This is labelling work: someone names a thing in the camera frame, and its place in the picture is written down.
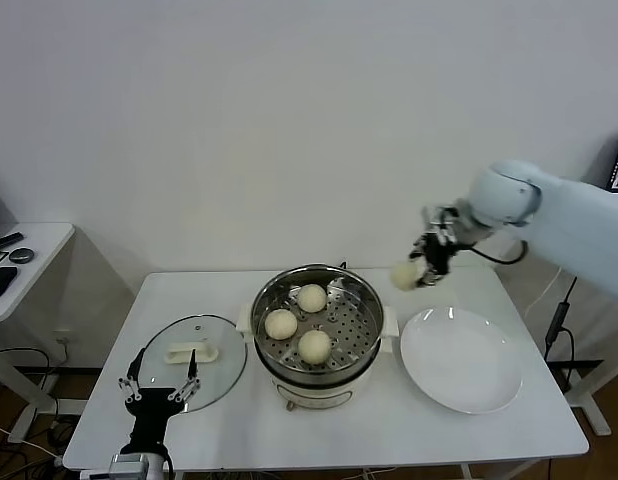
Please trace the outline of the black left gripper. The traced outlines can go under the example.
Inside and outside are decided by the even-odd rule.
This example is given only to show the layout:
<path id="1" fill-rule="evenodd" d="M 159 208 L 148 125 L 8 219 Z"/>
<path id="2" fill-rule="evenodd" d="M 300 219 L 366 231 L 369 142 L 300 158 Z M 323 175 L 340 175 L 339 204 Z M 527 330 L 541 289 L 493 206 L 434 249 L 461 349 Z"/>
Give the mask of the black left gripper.
<path id="1" fill-rule="evenodd" d="M 167 455 L 164 438 L 168 421 L 184 410 L 184 403 L 200 388 L 196 350 L 191 351 L 187 379 L 178 390 L 139 388 L 138 378 L 145 351 L 145 347 L 139 350 L 129 364 L 126 375 L 118 379 L 118 386 L 124 394 L 125 408 L 134 417 L 129 443 L 121 448 L 120 453 Z"/>

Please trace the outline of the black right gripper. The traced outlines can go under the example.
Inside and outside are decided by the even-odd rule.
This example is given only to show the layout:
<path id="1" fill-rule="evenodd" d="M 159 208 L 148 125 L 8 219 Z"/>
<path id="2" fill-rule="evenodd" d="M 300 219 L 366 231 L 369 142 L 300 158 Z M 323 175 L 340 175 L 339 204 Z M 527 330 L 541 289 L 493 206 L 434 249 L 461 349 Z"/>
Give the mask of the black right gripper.
<path id="1" fill-rule="evenodd" d="M 442 244 L 435 234 L 426 234 L 424 239 L 417 239 L 409 253 L 409 261 L 415 262 L 425 257 L 428 265 L 428 270 L 419 279 L 419 286 L 433 287 L 445 279 L 452 256 L 453 248 Z"/>

